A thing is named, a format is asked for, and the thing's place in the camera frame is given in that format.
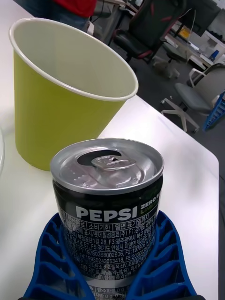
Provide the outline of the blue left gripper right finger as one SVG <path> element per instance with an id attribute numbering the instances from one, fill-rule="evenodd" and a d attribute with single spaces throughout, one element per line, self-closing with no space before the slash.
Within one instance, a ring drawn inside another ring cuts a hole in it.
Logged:
<path id="1" fill-rule="evenodd" d="M 176 300 L 196 295 L 187 273 L 179 234 L 169 217 L 159 211 L 154 247 L 133 280 L 127 298 Z"/>

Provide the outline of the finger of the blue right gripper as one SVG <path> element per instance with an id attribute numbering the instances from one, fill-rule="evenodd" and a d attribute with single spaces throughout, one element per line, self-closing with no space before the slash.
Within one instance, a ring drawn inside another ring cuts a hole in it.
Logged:
<path id="1" fill-rule="evenodd" d="M 213 129 L 224 118 L 225 118 L 225 91 L 223 91 L 219 95 L 213 110 L 210 112 L 209 116 L 206 119 L 206 122 L 203 126 L 203 131 L 206 132 L 210 129 Z"/>

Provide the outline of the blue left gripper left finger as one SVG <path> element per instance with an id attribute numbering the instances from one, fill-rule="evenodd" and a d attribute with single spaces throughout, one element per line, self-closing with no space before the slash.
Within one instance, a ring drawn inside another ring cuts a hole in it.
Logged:
<path id="1" fill-rule="evenodd" d="M 62 242 L 60 217 L 46 224 L 36 250 L 33 275 L 24 300 L 93 300 L 94 296 Z"/>

